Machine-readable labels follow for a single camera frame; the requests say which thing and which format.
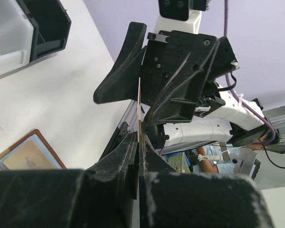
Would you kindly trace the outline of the brown leather card holder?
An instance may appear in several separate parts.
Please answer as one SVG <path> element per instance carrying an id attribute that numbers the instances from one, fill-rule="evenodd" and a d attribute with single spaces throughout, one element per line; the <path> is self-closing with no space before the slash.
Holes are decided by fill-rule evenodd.
<path id="1" fill-rule="evenodd" d="M 66 166 L 38 129 L 0 153 L 0 171 L 65 169 Z"/>

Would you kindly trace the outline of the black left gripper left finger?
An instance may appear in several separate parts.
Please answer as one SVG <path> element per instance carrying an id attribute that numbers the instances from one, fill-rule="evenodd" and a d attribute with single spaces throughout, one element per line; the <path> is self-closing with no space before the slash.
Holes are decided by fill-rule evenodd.
<path id="1" fill-rule="evenodd" d="M 129 228 L 137 135 L 86 170 L 0 171 L 0 228 Z"/>

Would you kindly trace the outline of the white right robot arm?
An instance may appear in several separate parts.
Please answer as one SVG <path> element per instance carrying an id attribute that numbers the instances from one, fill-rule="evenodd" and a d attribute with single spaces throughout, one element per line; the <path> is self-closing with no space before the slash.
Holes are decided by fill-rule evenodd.
<path id="1" fill-rule="evenodd" d="M 164 153 L 214 142 L 242 147 L 273 127 L 258 99 L 244 100 L 217 78 L 238 61 L 226 36 L 198 32 L 206 0 L 161 0 L 153 32 L 131 22 L 111 71 L 94 102 L 133 100 L 149 107 L 143 132 Z"/>

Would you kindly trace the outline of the black white card sorting tray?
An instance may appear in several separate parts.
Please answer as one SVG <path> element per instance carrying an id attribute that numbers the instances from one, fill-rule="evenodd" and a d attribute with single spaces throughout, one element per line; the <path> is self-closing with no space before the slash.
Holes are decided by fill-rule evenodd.
<path id="1" fill-rule="evenodd" d="M 70 27 L 59 0 L 0 0 L 0 75 L 65 49 Z"/>

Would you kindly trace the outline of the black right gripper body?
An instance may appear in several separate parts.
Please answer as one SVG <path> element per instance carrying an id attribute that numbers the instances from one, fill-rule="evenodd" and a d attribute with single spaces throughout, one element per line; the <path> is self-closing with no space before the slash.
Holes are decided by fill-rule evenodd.
<path id="1" fill-rule="evenodd" d="M 226 36 L 180 31 L 149 33 L 140 68 L 141 102 L 152 106 L 165 95 L 174 103 L 197 106 L 202 99 L 229 91 L 234 83 L 219 88 L 216 79 L 232 74 L 237 58 Z"/>

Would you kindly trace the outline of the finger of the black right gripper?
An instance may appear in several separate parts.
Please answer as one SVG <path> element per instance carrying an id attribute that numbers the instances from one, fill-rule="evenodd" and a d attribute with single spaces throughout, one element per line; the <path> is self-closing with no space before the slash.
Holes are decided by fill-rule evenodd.
<path id="1" fill-rule="evenodd" d="M 219 41 L 196 37 L 189 52 L 155 98 L 145 121 L 150 125 L 189 123 L 208 79 Z"/>
<path id="2" fill-rule="evenodd" d="M 105 104 L 137 98 L 138 78 L 146 51 L 146 47 L 143 47 L 146 29 L 147 25 L 144 23 L 129 24 L 118 58 L 94 92 L 95 103 Z"/>

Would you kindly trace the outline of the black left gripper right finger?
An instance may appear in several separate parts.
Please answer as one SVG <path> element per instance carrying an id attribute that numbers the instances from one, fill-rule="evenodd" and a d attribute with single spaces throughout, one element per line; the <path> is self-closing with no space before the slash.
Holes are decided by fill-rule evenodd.
<path id="1" fill-rule="evenodd" d="M 142 228 L 272 228 L 265 199 L 240 174 L 181 173 L 142 135 L 140 226 Z"/>

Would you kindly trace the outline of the gold credit card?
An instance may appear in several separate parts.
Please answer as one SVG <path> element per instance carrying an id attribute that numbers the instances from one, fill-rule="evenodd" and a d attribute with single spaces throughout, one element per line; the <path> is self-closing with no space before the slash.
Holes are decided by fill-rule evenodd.
<path id="1" fill-rule="evenodd" d="M 138 130 L 137 130 L 137 137 L 138 142 L 140 142 L 141 138 L 141 78 L 138 78 L 138 96 L 137 96 L 137 121 L 138 121 Z"/>

